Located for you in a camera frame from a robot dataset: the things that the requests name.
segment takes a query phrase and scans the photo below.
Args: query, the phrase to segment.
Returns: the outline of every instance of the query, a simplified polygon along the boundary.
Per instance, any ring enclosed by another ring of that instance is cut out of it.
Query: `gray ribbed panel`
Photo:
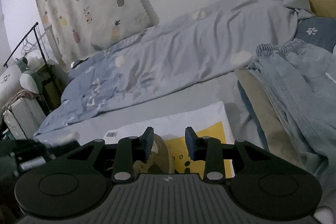
[[[220,185],[202,182],[197,174],[140,175],[115,186],[107,199],[81,217],[48,221],[26,216],[18,224],[318,224],[312,217],[273,222],[250,215],[232,202]]]

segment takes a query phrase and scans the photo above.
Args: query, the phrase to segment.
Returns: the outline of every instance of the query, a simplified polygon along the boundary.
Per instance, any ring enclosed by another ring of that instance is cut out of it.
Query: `pineapple curtain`
[[[44,29],[52,30],[51,48],[67,66],[150,25],[140,0],[36,0],[36,4]]]

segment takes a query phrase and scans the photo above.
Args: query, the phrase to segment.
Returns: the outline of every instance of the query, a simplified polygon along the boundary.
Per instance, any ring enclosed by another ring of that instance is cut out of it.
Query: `elastic waistband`
[[[302,48],[306,47],[307,43],[295,38],[293,41],[288,42],[282,46],[276,46],[271,44],[260,44],[256,49],[257,56],[261,56],[265,52],[278,51],[280,54],[286,54],[288,52],[298,53]]]

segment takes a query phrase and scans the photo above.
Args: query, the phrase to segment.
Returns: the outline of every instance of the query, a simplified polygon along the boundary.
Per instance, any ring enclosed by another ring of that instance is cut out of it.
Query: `yellow paper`
[[[222,122],[215,123],[204,130],[196,132],[198,137],[210,136],[226,143]],[[170,155],[174,159],[175,170],[180,174],[199,173],[203,179],[205,161],[192,161],[188,155],[188,150],[185,145],[185,138],[180,137],[166,141]],[[231,160],[224,160],[225,175],[227,178],[232,178]]]

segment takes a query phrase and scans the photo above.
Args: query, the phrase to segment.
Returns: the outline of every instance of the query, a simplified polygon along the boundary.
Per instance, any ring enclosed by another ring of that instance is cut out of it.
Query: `wrinkled blanket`
[[[148,28],[70,71],[61,106],[36,134],[229,73],[259,44],[292,40],[298,21],[312,16],[308,0],[220,0]]]

